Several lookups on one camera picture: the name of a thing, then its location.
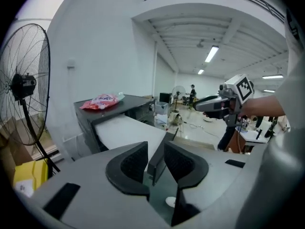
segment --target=red snack bag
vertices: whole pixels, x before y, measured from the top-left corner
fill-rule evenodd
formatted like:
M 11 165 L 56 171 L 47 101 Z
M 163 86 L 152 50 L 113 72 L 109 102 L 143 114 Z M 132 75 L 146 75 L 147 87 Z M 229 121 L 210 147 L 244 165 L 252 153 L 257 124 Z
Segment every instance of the red snack bag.
M 114 94 L 102 94 L 85 102 L 81 109 L 105 109 L 119 102 L 119 99 Z

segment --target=fluorescent light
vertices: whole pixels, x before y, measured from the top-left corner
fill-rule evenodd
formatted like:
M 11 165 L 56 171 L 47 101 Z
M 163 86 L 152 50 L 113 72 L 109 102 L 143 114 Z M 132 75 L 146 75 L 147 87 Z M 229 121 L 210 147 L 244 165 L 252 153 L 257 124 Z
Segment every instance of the fluorescent light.
M 276 74 L 276 75 L 263 76 L 263 79 L 278 79 L 278 78 L 283 78 L 283 75 Z
M 217 53 L 218 49 L 219 49 L 219 47 L 217 47 L 217 46 L 212 47 L 212 49 L 209 52 L 209 55 L 206 57 L 206 60 L 205 60 L 206 63 L 209 63 L 212 60 L 214 55 Z
M 275 93 L 275 91 L 273 91 L 273 90 L 264 90 L 264 92 L 267 92 L 267 93 Z

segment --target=standing fan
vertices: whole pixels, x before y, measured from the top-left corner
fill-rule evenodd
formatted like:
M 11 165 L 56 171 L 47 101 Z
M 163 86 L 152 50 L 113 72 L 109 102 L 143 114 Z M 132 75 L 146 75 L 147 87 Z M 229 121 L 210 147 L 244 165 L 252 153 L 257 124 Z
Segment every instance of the standing fan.
M 8 135 L 16 130 L 17 135 L 10 136 L 15 141 L 36 144 L 59 172 L 39 141 L 48 111 L 49 86 L 46 31 L 37 24 L 25 25 L 12 34 L 0 52 L 0 122 Z
M 176 99 L 175 109 L 173 110 L 174 113 L 178 113 L 177 110 L 177 101 L 181 100 L 185 95 L 185 88 L 183 86 L 175 86 L 172 91 L 173 98 Z

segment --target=person's arm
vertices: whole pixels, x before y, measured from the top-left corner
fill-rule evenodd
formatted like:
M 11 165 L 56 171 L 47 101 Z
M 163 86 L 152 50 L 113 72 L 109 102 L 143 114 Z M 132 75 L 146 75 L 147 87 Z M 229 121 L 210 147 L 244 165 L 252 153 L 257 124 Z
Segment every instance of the person's arm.
M 240 115 L 278 117 L 285 115 L 277 98 L 273 96 L 251 98 L 242 106 Z

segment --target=ceiling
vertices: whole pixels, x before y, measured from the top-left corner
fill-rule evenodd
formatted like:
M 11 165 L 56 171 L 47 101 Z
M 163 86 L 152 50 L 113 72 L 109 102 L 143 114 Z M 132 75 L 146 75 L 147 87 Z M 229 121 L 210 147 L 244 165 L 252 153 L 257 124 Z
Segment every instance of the ceiling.
M 275 90 L 282 80 L 264 80 L 262 76 L 287 73 L 288 52 L 285 38 L 258 19 L 239 14 L 230 15 L 227 9 L 211 13 L 175 13 L 148 22 L 155 28 L 180 73 L 229 79 L 245 73 L 257 89 Z M 205 59 L 213 45 L 219 51 L 210 63 Z

